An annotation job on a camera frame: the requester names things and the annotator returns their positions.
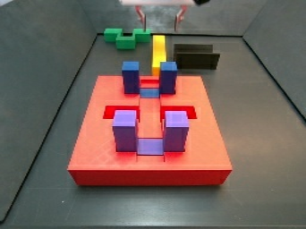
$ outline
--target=block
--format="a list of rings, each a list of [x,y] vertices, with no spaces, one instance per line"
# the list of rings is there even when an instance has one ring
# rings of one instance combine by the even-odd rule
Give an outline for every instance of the block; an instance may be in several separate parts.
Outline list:
[[[118,152],[138,150],[137,111],[117,111],[113,121],[113,131]]]
[[[152,42],[152,30],[150,29],[134,29],[133,34],[136,35],[137,43]]]
[[[117,47],[118,49],[136,49],[137,48],[137,39],[136,36],[118,36],[117,38]]]
[[[160,104],[158,98],[125,95],[121,77],[98,77],[69,165],[69,172],[78,185],[224,184],[233,165],[201,76],[177,77],[176,89],[174,95],[161,95]],[[156,101],[149,107],[196,107],[198,118],[189,120],[184,153],[165,152],[164,156],[138,156],[137,152],[117,153],[113,120],[102,119],[105,105],[128,103],[142,107],[146,100]]]
[[[140,62],[124,62],[122,77],[126,94],[141,93]]]
[[[161,156],[164,154],[164,139],[140,139],[138,155]]]
[[[117,42],[118,37],[122,36],[122,31],[124,31],[124,29],[108,28],[105,30],[105,40],[106,40],[106,42]]]
[[[221,54],[213,53],[213,45],[176,44],[174,50],[178,69],[217,69]]]
[[[176,80],[177,80],[177,63],[161,63],[161,94],[176,94]]]
[[[160,76],[161,62],[166,62],[166,36],[153,36],[153,76]]]
[[[141,89],[141,98],[160,98],[160,89]]]
[[[160,78],[154,76],[141,77],[141,88],[142,89],[160,89]]]
[[[165,151],[185,152],[189,131],[186,111],[166,111],[165,117]]]

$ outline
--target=purple block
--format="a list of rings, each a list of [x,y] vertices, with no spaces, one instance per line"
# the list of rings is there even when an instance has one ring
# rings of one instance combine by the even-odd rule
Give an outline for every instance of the purple block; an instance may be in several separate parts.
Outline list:
[[[137,118],[136,110],[118,110],[116,112],[113,126],[136,126]]]
[[[118,152],[137,152],[138,150],[137,123],[137,111],[120,110],[116,112],[113,132]]]
[[[138,155],[162,156],[165,154],[164,139],[140,139],[138,145]]]
[[[185,152],[189,131],[186,111],[165,112],[165,152]]]
[[[166,111],[165,112],[166,127],[189,127],[186,111]]]

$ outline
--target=gray wall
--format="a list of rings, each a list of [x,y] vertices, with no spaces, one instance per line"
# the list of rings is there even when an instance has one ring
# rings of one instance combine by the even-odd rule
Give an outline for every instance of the gray wall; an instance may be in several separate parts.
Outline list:
[[[75,0],[15,0],[0,31],[2,221],[97,32]]]
[[[122,6],[120,0],[79,0],[97,32],[106,28],[141,28],[134,7]],[[212,0],[201,7],[189,8],[180,26],[181,34],[242,36],[267,0]],[[180,7],[146,6],[148,27],[157,33],[176,33],[176,15]]]
[[[244,38],[306,117],[305,9],[305,0],[269,0]]]

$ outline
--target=purple cube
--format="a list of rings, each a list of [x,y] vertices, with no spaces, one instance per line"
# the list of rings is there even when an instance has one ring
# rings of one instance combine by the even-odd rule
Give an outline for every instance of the purple cube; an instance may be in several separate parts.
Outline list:
[[[118,152],[138,151],[138,116],[136,110],[118,110],[113,121],[113,131]]]
[[[185,152],[189,131],[186,111],[165,112],[165,152]]]

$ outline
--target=gray floor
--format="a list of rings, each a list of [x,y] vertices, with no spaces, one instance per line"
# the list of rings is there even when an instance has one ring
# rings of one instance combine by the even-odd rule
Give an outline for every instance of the gray floor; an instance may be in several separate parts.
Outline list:
[[[97,76],[120,74],[124,60],[141,60],[142,73],[152,71],[152,45],[120,52],[98,37],[5,225],[306,225],[304,120],[241,38],[169,38],[174,43],[214,44],[221,52],[218,70],[201,74],[233,161],[228,182],[74,184],[66,167]]]

